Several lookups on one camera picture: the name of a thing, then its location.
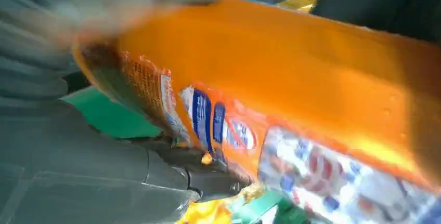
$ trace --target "orange package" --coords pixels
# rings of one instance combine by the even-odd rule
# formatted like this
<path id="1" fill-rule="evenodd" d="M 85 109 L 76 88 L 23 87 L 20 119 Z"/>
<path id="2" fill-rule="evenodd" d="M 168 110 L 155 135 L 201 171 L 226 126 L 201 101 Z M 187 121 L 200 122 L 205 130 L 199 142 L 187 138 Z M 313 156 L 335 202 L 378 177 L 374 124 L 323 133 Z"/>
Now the orange package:
<path id="1" fill-rule="evenodd" d="M 334 222 L 345 223 L 333 216 L 341 191 L 359 191 L 363 178 L 437 190 L 441 52 L 428 43 L 222 0 L 74 54 L 109 97 Z M 310 193 L 321 202 L 299 200 Z M 354 199 L 374 216 L 380 203 L 367 194 Z"/>

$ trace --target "gray fabric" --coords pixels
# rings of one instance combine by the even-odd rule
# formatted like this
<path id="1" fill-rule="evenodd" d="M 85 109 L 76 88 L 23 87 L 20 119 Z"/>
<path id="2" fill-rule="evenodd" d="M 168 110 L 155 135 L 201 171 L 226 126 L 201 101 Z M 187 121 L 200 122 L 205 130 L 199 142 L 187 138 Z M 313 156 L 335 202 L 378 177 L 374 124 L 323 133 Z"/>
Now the gray fabric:
<path id="1" fill-rule="evenodd" d="M 194 193 L 184 175 L 100 136 L 58 99 L 72 59 L 54 48 L 52 23 L 76 31 L 127 1 L 154 0 L 0 0 L 0 224 L 169 223 L 185 212 Z"/>

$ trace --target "blue logo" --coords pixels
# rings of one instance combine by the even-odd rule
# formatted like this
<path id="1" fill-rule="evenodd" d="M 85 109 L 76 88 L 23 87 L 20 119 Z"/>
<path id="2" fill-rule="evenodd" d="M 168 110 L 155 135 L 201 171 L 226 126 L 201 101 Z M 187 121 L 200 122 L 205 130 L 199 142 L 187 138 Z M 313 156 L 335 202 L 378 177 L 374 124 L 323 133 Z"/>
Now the blue logo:
<path id="1" fill-rule="evenodd" d="M 327 211 L 333 212 L 340 207 L 340 202 L 328 196 L 325 199 L 323 199 L 323 206 L 326 208 Z"/>
<path id="2" fill-rule="evenodd" d="M 212 154 L 210 139 L 211 102 L 208 96 L 200 91 L 193 93 L 193 129 L 202 145 Z"/>
<path id="3" fill-rule="evenodd" d="M 225 105 L 223 103 L 218 102 L 214 106 L 214 116 L 213 116 L 213 139 L 218 143 L 222 143 L 224 119 L 225 119 Z"/>

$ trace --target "snack package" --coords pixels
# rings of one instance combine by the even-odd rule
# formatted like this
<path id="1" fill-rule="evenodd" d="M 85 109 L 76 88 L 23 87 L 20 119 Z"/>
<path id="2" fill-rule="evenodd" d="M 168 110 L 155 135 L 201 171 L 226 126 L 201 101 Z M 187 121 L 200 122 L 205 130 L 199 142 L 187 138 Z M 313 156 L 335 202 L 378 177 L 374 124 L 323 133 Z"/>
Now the snack package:
<path id="1" fill-rule="evenodd" d="M 435 46 L 223 0 L 78 43 L 74 55 L 111 99 L 316 216 L 441 217 L 438 165 L 418 148 L 441 136 Z"/>

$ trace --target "package label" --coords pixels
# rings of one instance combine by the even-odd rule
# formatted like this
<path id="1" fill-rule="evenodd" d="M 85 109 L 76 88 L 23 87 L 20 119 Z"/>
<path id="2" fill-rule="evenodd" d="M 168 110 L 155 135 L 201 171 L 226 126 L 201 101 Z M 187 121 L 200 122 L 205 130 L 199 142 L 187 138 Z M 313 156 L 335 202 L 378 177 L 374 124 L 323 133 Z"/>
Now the package label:
<path id="1" fill-rule="evenodd" d="M 258 177 L 334 223 L 439 223 L 434 195 L 283 127 L 268 130 Z"/>
<path id="2" fill-rule="evenodd" d="M 213 140 L 222 144 L 223 130 L 225 119 L 225 105 L 223 103 L 216 103 L 214 106 L 213 116 Z"/>
<path id="3" fill-rule="evenodd" d="M 204 146 L 210 154 L 213 154 L 210 132 L 212 112 L 210 99 L 206 93 L 194 89 L 191 86 L 181 91 L 180 96 L 183 100 L 184 107 L 187 109 L 194 133 L 202 146 Z"/>
<path id="4" fill-rule="evenodd" d="M 251 129 L 239 120 L 225 120 L 223 138 L 236 149 L 253 149 L 255 140 Z"/>

